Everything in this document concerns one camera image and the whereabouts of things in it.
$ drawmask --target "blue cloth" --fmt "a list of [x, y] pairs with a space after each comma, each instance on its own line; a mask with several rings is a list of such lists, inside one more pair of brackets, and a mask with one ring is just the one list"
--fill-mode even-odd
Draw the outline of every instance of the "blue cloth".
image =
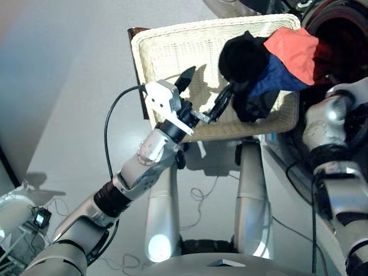
[[269, 63], [258, 78], [255, 86], [250, 90], [248, 97], [260, 96], [270, 90], [300, 91], [307, 88], [304, 82], [293, 76], [285, 65], [273, 54], [270, 54]]

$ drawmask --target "gray floor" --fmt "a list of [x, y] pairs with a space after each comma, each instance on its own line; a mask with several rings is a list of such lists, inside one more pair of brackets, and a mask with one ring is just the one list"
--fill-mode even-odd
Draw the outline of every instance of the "gray floor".
[[[105, 116], [119, 91], [136, 84], [126, 30], [216, 16], [200, 0], [19, 0], [1, 1], [0, 5], [0, 143], [17, 175], [42, 191], [39, 204], [58, 197], [73, 210], [109, 179], [102, 139]], [[138, 95], [131, 93], [110, 121], [114, 171], [130, 158], [150, 130], [149, 122], [142, 119]], [[310, 235], [308, 210], [287, 193], [285, 206], [292, 207], [282, 207], [286, 199], [280, 190], [281, 181], [273, 168], [266, 165], [265, 169], [279, 208], [276, 214]], [[200, 187], [206, 192], [215, 178], [194, 168], [179, 171], [182, 225], [194, 223], [198, 216], [190, 189]], [[220, 177], [203, 205], [200, 223], [182, 232], [185, 239], [230, 239], [236, 184], [231, 177]], [[51, 236], [63, 217], [54, 205], [49, 208], [53, 212]], [[59, 201], [57, 208], [60, 213], [66, 212]], [[114, 243], [104, 259], [89, 268], [89, 276], [135, 275], [144, 267], [146, 208], [147, 195], [124, 213]], [[281, 227], [275, 227], [275, 236], [277, 261], [309, 271], [311, 244]], [[137, 260], [125, 254], [136, 256], [140, 264], [137, 266]], [[123, 261], [125, 267], [137, 267], [122, 270]]]

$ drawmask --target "wicker basket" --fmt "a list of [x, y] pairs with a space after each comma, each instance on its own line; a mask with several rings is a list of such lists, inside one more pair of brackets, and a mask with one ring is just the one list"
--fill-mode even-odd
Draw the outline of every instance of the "wicker basket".
[[[268, 37], [280, 27], [300, 28], [291, 14], [238, 17], [200, 21], [145, 30], [132, 40], [133, 56], [141, 83], [165, 79], [174, 83], [182, 71], [197, 66], [193, 80], [181, 97], [188, 98], [201, 112], [214, 105], [218, 93], [227, 84], [219, 72], [220, 52], [229, 39], [245, 31]], [[148, 105], [152, 127], [162, 118]], [[255, 123], [239, 121], [229, 105], [218, 122], [200, 122], [185, 141], [234, 139], [292, 129], [298, 119], [298, 94], [281, 91], [268, 118]]]

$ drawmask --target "clothing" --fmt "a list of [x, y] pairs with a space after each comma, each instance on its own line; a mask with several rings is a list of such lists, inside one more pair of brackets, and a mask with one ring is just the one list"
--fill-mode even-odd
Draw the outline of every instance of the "clothing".
[[218, 67], [230, 83], [253, 83], [268, 63], [269, 52], [263, 46], [265, 37], [254, 38], [250, 32], [227, 41], [221, 51]]
[[275, 56], [270, 55], [266, 69], [259, 76], [255, 86], [249, 91], [249, 98], [262, 95], [270, 90], [300, 91], [308, 85], [293, 76], [285, 65]]
[[266, 118], [280, 90], [300, 91], [308, 85], [293, 76], [282, 62], [270, 55], [269, 63], [253, 86], [234, 84], [233, 108], [242, 122]]
[[308, 85], [326, 82], [324, 74], [331, 68], [332, 51], [304, 28], [291, 30], [281, 27], [264, 46], [302, 82]]

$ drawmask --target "washing machine drum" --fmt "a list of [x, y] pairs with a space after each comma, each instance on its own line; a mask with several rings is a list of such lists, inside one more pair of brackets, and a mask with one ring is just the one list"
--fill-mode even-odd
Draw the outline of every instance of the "washing machine drum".
[[365, 0], [315, 1], [302, 17], [301, 25], [332, 49], [331, 75], [336, 83], [356, 82], [368, 76], [365, 5]]

